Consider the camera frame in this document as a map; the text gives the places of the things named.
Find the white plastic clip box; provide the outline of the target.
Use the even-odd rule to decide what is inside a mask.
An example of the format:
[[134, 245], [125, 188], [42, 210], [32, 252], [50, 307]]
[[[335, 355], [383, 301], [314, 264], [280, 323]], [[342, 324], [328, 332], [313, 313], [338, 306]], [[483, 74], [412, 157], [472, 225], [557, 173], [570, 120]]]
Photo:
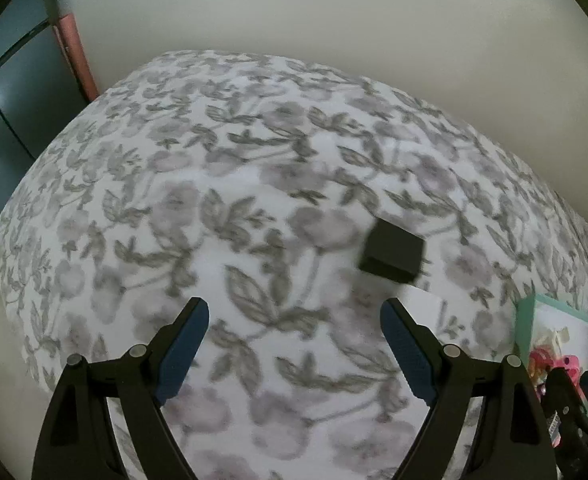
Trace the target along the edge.
[[541, 330], [534, 341], [534, 348], [544, 348], [550, 353], [563, 353], [563, 345], [570, 341], [570, 333], [567, 327], [548, 328]]

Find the pink board by wall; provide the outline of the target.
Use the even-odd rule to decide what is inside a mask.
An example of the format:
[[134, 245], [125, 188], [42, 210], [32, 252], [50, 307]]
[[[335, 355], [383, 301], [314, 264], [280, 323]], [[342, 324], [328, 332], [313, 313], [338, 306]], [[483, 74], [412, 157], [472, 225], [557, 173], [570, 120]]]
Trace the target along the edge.
[[91, 74], [73, 14], [61, 16], [54, 25], [54, 30], [80, 90], [89, 102], [94, 101], [99, 96], [99, 90]]

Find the teal rimmed white tray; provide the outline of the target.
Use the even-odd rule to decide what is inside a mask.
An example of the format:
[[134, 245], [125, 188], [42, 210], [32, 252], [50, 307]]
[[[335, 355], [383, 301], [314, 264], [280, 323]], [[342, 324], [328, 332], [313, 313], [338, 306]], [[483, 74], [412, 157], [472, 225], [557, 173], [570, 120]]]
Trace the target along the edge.
[[588, 315], [550, 297], [530, 295], [516, 306], [515, 348], [536, 387], [557, 367], [578, 386], [588, 371]]

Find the dark teal cabinet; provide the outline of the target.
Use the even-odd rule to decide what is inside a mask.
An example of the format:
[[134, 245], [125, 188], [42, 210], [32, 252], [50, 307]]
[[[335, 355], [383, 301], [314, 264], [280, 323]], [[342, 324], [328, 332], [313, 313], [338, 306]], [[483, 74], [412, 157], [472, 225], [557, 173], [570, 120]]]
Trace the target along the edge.
[[89, 104], [56, 21], [56, 0], [0, 12], [0, 212], [36, 159]]

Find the floral grey white blanket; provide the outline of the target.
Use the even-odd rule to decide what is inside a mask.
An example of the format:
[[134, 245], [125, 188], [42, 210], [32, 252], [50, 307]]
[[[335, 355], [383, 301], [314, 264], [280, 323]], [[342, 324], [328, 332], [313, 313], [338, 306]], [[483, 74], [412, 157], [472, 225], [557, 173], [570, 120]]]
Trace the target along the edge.
[[164, 408], [202, 479], [387, 479], [426, 413], [358, 268], [377, 220], [423, 238], [435, 334], [513, 348], [519, 300], [588, 314], [588, 222], [522, 159], [382, 82], [177, 51], [119, 81], [0, 214], [0, 290], [38, 385], [150, 341], [192, 297], [208, 334]]

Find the black power adapter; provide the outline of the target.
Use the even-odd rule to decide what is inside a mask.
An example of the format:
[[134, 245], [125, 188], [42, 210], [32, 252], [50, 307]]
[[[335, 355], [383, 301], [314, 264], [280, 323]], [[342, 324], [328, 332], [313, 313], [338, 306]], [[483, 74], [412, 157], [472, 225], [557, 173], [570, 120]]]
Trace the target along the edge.
[[421, 272], [424, 249], [422, 237], [377, 219], [365, 239], [358, 269], [399, 284], [413, 283]]

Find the white power adapter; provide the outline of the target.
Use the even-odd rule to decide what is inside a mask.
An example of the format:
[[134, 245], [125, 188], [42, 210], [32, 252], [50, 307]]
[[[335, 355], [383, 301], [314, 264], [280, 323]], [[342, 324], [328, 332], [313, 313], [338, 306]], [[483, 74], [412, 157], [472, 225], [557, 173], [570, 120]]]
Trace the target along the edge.
[[416, 324], [428, 327], [433, 333], [437, 332], [446, 301], [408, 284], [400, 287], [398, 299]]

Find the pink watch band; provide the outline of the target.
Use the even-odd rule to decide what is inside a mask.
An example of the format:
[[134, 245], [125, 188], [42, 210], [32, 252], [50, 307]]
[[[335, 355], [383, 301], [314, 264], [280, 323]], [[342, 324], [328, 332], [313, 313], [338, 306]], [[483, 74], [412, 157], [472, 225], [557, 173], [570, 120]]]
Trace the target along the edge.
[[554, 368], [566, 370], [570, 380], [578, 384], [581, 375], [580, 361], [576, 356], [563, 354], [562, 356], [552, 356], [548, 350], [543, 348], [534, 348], [529, 353], [528, 373], [535, 385], [542, 384]]

